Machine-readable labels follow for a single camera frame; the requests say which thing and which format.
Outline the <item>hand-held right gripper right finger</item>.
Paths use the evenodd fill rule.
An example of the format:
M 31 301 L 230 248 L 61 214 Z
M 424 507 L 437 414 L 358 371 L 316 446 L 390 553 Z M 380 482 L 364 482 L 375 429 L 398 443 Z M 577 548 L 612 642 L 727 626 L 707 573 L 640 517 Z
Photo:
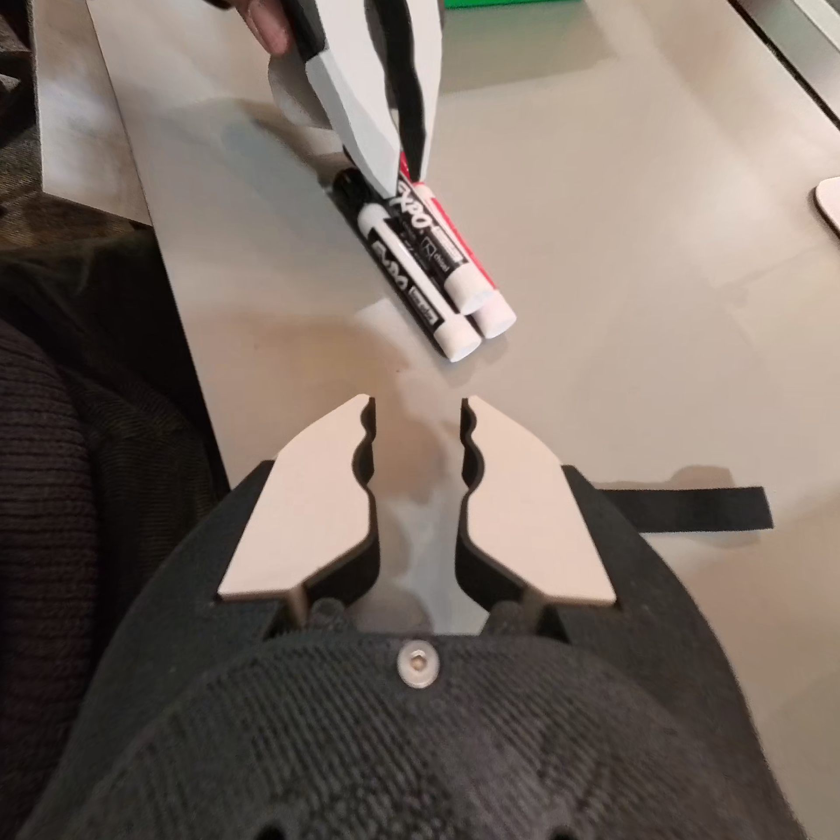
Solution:
M 475 395 L 460 407 L 465 495 L 458 514 L 458 586 L 490 612 L 514 602 L 610 609 L 613 583 L 560 458 Z

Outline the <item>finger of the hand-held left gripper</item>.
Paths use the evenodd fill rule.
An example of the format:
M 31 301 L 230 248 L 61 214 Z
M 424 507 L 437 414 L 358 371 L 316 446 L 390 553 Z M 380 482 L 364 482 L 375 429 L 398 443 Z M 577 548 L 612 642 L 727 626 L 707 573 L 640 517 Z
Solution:
M 306 63 L 311 87 L 351 160 L 380 196 L 391 198 L 402 149 L 364 1 L 316 1 L 314 8 L 324 46 Z
M 443 62 L 443 12 L 437 1 L 379 1 L 386 89 L 397 115 L 412 182 L 423 182 L 431 156 Z

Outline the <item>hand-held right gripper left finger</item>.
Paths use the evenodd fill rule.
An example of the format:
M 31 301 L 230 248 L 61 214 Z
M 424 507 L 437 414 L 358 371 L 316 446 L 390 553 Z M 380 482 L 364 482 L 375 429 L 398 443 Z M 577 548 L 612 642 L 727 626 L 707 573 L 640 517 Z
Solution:
M 372 588 L 375 434 L 375 399 L 358 394 L 285 445 L 217 588 L 222 602 L 282 602 L 302 623 L 316 601 L 348 606 Z

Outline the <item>black dry erase marker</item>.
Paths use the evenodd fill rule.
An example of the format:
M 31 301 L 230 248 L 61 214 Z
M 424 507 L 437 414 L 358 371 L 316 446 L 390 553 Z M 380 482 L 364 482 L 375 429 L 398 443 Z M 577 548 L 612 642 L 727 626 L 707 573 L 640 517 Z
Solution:
M 462 361 L 481 344 L 478 331 L 458 313 L 415 258 L 396 219 L 374 195 L 362 173 L 342 169 L 332 180 L 332 199 L 404 308 L 449 362 Z
M 451 301 L 457 312 L 470 315 L 490 297 L 490 282 L 457 244 L 430 200 L 403 172 L 396 192 L 385 202 L 398 233 L 410 246 L 420 266 Z

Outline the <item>red dry erase marker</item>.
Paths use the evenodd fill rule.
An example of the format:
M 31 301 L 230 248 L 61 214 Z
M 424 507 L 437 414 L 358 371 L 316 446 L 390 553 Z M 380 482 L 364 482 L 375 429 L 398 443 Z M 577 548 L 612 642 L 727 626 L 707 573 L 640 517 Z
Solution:
M 472 320 L 472 322 L 476 325 L 478 332 L 484 339 L 490 340 L 502 335 L 504 332 L 508 331 L 517 320 L 515 311 L 513 311 L 510 304 L 508 304 L 507 300 L 501 294 L 497 284 L 491 278 L 489 272 L 483 267 L 473 250 L 467 245 L 466 240 L 445 211 L 438 196 L 425 182 L 413 181 L 411 179 L 405 154 L 401 155 L 400 172 L 406 174 L 411 183 L 419 188 L 419 192 L 423 198 L 430 200 L 433 210 L 439 214 L 449 232 L 455 236 L 457 244 L 461 245 L 466 252 L 466 255 L 478 268 L 479 272 L 490 282 L 492 291 L 489 299 L 472 314 L 462 315 L 467 316 Z

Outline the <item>light grey desk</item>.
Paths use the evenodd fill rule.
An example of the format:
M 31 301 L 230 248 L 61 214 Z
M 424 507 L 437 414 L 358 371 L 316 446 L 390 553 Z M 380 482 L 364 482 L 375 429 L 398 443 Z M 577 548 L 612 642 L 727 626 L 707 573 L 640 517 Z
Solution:
M 597 486 L 762 486 L 774 528 L 651 539 L 717 633 L 813 838 L 838 838 L 838 131 L 727 2 L 447 16 L 427 180 L 518 315 L 449 364 L 203 2 L 91 2 L 230 484 L 359 393 L 377 408 L 368 626 L 476 631 L 452 569 L 459 405 Z

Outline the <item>person's left hand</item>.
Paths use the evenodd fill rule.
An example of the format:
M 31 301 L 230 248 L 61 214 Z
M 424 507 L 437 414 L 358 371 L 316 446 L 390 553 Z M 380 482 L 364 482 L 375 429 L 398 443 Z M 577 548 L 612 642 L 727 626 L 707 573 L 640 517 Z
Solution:
M 282 56 L 293 44 L 293 34 L 280 1 L 225 1 L 243 19 L 248 30 L 270 56 Z

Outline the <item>black knit sleeve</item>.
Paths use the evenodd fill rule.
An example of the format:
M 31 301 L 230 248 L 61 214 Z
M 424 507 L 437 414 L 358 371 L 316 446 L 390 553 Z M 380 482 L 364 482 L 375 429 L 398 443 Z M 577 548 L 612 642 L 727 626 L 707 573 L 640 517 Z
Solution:
M 56 770 L 117 625 L 224 494 L 154 234 L 2 254 L 1 832 Z

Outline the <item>white stand base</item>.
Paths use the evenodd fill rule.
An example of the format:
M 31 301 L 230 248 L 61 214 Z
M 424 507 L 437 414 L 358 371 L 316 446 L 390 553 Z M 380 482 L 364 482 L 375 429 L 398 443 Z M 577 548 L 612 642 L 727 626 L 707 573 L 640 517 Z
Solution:
M 839 176 L 817 183 L 809 193 L 809 201 L 824 225 L 839 239 Z

